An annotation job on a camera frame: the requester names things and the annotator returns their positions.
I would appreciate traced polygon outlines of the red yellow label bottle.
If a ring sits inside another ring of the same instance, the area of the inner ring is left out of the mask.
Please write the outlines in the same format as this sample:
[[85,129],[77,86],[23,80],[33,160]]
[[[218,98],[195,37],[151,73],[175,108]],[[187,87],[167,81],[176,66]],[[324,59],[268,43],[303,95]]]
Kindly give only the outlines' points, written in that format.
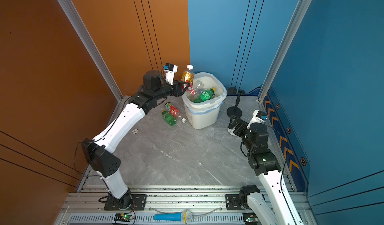
[[193,88],[194,83],[194,72],[193,72],[194,66],[193,65],[187,65],[187,69],[183,72],[181,81],[184,82],[183,88],[187,88],[188,91],[191,91]]

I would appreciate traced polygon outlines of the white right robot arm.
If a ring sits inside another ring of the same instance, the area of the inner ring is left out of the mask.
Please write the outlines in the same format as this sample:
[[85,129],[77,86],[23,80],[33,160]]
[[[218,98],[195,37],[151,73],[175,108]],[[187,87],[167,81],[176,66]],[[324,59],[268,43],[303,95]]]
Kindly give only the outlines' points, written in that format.
[[233,116],[229,130],[242,139],[241,145],[247,148],[249,164],[262,183],[272,207],[267,205],[264,195],[255,185],[241,187],[241,205],[252,210],[262,225],[302,225],[303,220],[283,181],[284,169],[268,148],[266,125],[247,123]]

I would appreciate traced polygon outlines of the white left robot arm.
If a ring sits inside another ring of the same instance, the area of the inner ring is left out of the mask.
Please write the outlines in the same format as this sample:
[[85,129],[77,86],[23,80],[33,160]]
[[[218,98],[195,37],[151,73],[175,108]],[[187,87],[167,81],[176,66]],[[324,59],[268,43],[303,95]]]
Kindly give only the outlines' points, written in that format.
[[120,173],[121,160],[113,154],[114,151],[133,126],[157,106],[158,100],[169,96],[180,97],[189,86],[189,82],[169,82],[159,71],[147,72],[143,85],[124,102],[116,119],[94,139],[81,142],[86,161],[107,186],[107,200],[116,209],[127,210],[133,199]]

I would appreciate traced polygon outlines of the clear cola bottle yellow cap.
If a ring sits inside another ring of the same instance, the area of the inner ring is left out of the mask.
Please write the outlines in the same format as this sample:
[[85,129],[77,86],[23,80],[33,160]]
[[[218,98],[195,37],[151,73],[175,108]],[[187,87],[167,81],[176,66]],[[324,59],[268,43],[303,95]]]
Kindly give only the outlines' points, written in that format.
[[190,96],[193,98],[196,98],[203,92],[203,90],[204,90],[204,84],[198,80],[196,83],[194,83],[194,86],[190,91]]

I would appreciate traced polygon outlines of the green bottle yellow cap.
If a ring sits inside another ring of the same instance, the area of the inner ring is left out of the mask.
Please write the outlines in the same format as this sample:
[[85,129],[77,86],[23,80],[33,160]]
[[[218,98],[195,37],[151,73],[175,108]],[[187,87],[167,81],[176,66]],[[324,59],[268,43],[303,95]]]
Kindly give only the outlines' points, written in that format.
[[198,97],[196,97],[193,102],[194,103],[202,103],[208,100],[211,100],[216,92],[216,88],[212,87],[209,90],[204,90]]

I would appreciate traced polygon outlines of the red cartoon label bottle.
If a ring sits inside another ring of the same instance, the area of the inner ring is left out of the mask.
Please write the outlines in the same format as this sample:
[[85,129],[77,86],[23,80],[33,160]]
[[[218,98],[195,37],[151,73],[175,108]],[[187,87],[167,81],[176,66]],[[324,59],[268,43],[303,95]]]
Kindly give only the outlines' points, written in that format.
[[181,121],[182,123],[186,123],[187,119],[182,116],[180,110],[176,108],[171,102],[168,102],[164,105],[164,108],[170,112],[175,119]]

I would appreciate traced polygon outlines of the dark green soda bottle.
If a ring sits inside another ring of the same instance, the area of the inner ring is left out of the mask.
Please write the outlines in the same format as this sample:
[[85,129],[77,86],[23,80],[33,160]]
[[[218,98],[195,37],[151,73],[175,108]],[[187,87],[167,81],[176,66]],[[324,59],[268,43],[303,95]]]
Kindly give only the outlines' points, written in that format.
[[177,123],[175,117],[169,111],[163,110],[162,117],[170,126],[174,126]]

